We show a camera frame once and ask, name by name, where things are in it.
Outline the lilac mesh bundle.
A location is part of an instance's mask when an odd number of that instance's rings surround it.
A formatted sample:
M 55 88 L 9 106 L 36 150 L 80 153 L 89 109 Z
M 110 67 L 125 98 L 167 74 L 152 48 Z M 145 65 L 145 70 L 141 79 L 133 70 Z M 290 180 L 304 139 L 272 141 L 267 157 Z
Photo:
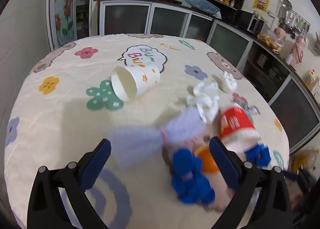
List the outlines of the lilac mesh bundle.
M 206 129 L 197 108 L 189 107 L 163 126 L 131 126 L 110 130 L 107 139 L 118 167 L 128 168 L 161 148 L 195 139 Z

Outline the yellow wall poster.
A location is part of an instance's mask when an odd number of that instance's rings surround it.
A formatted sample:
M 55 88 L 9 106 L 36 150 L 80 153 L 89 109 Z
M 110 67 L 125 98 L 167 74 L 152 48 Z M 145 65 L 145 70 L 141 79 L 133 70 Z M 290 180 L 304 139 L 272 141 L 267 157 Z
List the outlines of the yellow wall poster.
M 254 0 L 252 8 L 267 13 L 269 2 L 270 0 Z

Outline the white paper cup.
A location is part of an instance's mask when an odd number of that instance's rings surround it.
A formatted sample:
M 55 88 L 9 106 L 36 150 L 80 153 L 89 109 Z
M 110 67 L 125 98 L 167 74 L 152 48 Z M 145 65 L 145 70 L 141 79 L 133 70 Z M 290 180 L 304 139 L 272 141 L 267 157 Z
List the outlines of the white paper cup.
M 112 88 L 124 102 L 141 96 L 157 85 L 160 79 L 160 71 L 155 65 L 117 66 L 111 73 Z

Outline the bag of buns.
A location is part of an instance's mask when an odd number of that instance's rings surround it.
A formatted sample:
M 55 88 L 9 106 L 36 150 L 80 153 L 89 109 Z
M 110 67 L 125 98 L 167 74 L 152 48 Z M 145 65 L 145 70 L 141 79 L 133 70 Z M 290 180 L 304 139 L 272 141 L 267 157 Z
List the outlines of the bag of buns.
M 265 44 L 273 52 L 278 54 L 284 47 L 284 40 L 281 38 L 277 38 L 277 36 L 274 34 L 268 35 L 266 33 L 260 33 L 258 34 L 258 41 Z

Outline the orange bottle cap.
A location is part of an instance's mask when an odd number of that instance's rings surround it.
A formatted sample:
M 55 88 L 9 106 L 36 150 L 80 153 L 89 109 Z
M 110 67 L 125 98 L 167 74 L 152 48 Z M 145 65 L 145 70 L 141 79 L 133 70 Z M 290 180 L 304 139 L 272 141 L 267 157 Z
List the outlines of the orange bottle cap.
M 212 154 L 210 153 L 209 146 L 202 145 L 194 150 L 194 155 L 202 161 L 202 172 L 214 174 L 219 172 Z

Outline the blue plastic basket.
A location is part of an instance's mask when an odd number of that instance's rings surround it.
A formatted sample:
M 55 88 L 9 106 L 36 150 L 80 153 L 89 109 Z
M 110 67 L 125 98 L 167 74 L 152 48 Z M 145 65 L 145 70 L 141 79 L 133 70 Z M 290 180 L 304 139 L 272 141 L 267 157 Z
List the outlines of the blue plastic basket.
M 220 12 L 220 9 L 207 0 L 185 0 L 192 8 L 198 9 L 210 15 Z

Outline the wall utensil rack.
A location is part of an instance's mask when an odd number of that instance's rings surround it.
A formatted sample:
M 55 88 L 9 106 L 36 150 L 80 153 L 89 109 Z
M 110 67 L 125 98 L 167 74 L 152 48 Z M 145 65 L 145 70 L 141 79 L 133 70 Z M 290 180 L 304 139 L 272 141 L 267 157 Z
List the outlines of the wall utensil rack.
M 292 39 L 297 36 L 304 40 L 310 29 L 310 23 L 302 16 L 292 10 L 292 4 L 289 0 L 283 0 L 278 11 L 279 26 L 290 34 Z

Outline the kitchen counter cabinets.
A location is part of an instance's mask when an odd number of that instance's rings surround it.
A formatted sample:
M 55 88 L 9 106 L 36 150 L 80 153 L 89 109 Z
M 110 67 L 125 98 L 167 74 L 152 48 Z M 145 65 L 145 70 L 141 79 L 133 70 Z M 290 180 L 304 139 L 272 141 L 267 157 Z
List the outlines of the kitchen counter cabinets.
M 268 102 L 291 153 L 319 133 L 319 104 L 296 70 L 257 38 L 200 10 L 168 0 L 97 0 L 97 31 L 198 39 L 217 51 L 215 62 L 240 72 Z

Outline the red paper noodle cup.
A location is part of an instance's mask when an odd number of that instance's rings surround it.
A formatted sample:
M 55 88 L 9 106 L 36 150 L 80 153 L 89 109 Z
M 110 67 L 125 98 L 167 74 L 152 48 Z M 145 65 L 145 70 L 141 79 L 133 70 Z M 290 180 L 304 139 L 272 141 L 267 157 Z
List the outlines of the red paper noodle cup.
M 237 103 L 222 109 L 220 122 L 220 140 L 230 151 L 243 153 L 261 141 L 259 132 Z

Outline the grey silver mesh bundle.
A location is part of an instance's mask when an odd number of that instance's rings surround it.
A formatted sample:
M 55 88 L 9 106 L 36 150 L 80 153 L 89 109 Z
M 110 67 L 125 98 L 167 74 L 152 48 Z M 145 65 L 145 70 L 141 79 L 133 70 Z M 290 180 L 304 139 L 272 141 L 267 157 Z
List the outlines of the grey silver mesh bundle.
M 237 93 L 233 93 L 232 97 L 233 102 L 236 102 L 249 117 L 252 117 L 253 115 L 260 115 L 259 109 L 255 105 L 250 106 L 245 97 L 240 96 Z

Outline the flower painted glass door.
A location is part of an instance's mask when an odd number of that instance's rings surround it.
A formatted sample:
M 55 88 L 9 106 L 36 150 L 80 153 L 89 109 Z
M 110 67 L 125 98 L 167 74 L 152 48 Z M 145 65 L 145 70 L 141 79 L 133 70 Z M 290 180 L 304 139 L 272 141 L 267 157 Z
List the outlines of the flower painted glass door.
M 50 0 L 53 47 L 64 46 L 75 39 L 74 0 Z

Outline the cartoon print table cloth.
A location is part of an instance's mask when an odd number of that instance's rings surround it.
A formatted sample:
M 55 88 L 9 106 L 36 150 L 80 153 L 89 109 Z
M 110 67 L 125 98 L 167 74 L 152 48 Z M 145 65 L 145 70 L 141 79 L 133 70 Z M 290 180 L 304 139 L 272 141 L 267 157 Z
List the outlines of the cartoon print table cloth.
M 235 77 L 235 93 L 255 105 L 253 118 L 269 147 L 271 166 L 287 168 L 289 140 L 268 103 L 240 73 L 215 62 L 217 51 L 189 38 L 119 34 L 94 36 L 49 53 L 25 79 L 11 112 L 4 177 L 17 223 L 27 226 L 28 202 L 41 166 L 64 168 L 93 150 L 113 129 L 158 127 L 185 109 L 200 82 L 224 71 Z M 134 100 L 120 100 L 111 83 L 117 66 L 155 65 L 160 82 Z M 229 195 L 220 174 L 209 177 L 216 192 L 213 211 L 182 204 L 171 186 L 168 166 L 157 151 L 127 170 L 109 159 L 87 197 L 109 228 L 210 228 Z

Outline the white tissue bundle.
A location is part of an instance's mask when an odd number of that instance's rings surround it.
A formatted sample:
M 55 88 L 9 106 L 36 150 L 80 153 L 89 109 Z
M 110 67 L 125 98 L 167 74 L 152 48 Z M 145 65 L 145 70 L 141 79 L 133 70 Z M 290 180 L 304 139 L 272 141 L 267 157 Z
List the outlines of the white tissue bundle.
M 217 82 L 219 89 L 225 93 L 233 93 L 238 87 L 236 79 L 226 71 L 220 73 L 219 76 L 213 74 L 212 77 Z
M 193 96 L 188 96 L 188 106 L 197 107 L 204 123 L 212 123 L 219 112 L 219 86 L 216 81 L 211 83 L 200 82 L 193 88 Z

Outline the blue mesh bundle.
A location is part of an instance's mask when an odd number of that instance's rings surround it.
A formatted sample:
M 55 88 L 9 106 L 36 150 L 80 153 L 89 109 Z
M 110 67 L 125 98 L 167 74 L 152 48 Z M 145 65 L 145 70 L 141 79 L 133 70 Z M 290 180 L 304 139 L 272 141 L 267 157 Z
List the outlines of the blue mesh bundle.
M 202 173 L 202 161 L 188 148 L 180 148 L 172 156 L 173 186 L 178 199 L 186 205 L 209 206 L 215 201 L 215 192 Z
M 264 144 L 255 144 L 245 151 L 247 161 L 255 164 L 257 167 L 268 167 L 271 161 L 268 146 Z

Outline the microwave oven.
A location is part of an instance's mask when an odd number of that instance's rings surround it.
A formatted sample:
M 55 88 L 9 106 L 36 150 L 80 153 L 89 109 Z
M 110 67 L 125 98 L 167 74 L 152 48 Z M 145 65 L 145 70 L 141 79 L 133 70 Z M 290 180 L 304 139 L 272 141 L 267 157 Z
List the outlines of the microwave oven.
M 258 35 L 261 33 L 265 22 L 259 19 L 255 14 L 243 10 L 238 10 L 235 14 L 234 23 L 241 29 L 253 34 Z

